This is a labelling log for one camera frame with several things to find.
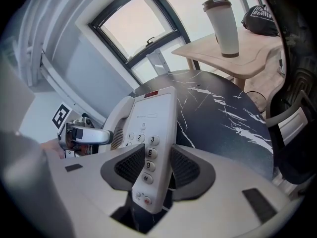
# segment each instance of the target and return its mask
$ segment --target person's hand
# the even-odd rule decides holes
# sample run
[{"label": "person's hand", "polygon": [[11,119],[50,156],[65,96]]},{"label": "person's hand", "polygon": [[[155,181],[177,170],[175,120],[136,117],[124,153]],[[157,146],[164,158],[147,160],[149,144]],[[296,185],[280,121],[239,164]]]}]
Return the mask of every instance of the person's hand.
[{"label": "person's hand", "polygon": [[53,150],[53,151],[55,151],[59,155],[59,157],[61,159],[65,158],[64,150],[59,145],[57,138],[52,139],[50,141],[47,141],[45,143],[42,143],[41,147],[44,150]]}]

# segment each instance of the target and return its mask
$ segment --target office chair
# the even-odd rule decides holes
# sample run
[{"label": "office chair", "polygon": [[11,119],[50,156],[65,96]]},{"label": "office chair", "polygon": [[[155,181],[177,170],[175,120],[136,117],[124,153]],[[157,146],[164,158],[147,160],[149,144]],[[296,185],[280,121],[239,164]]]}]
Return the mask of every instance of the office chair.
[{"label": "office chair", "polygon": [[317,29],[317,24],[303,0],[266,1],[286,58],[285,80],[267,101],[266,124],[274,165],[290,183],[300,184],[315,174],[317,163],[317,48],[311,31]]}]

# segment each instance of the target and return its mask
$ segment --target brown lid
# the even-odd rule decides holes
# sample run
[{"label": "brown lid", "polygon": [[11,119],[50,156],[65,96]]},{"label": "brown lid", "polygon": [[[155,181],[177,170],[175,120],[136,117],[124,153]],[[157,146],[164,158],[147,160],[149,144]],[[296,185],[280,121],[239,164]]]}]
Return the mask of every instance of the brown lid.
[{"label": "brown lid", "polygon": [[223,5],[231,6],[231,2],[229,0],[208,0],[203,3],[204,11],[217,7],[217,6],[223,6]]}]

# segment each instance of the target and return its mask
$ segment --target travel mug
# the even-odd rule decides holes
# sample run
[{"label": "travel mug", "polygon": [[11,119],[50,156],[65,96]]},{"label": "travel mug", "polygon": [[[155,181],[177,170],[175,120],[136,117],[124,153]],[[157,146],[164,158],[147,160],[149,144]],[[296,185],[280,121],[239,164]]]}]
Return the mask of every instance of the travel mug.
[{"label": "travel mug", "polygon": [[208,0],[203,3],[225,58],[239,56],[239,39],[236,21],[229,0]]}]

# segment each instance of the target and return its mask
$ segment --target window handle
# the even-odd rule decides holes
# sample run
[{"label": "window handle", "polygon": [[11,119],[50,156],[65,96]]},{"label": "window handle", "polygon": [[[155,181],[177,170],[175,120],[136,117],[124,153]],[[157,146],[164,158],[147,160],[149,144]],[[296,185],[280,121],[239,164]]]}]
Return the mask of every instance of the window handle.
[{"label": "window handle", "polygon": [[151,37],[151,38],[149,38],[149,39],[147,40],[147,44],[145,45],[145,47],[147,47],[149,44],[153,43],[153,42],[150,42],[150,40],[153,39],[153,38],[155,38],[155,37],[153,36],[153,37]]}]

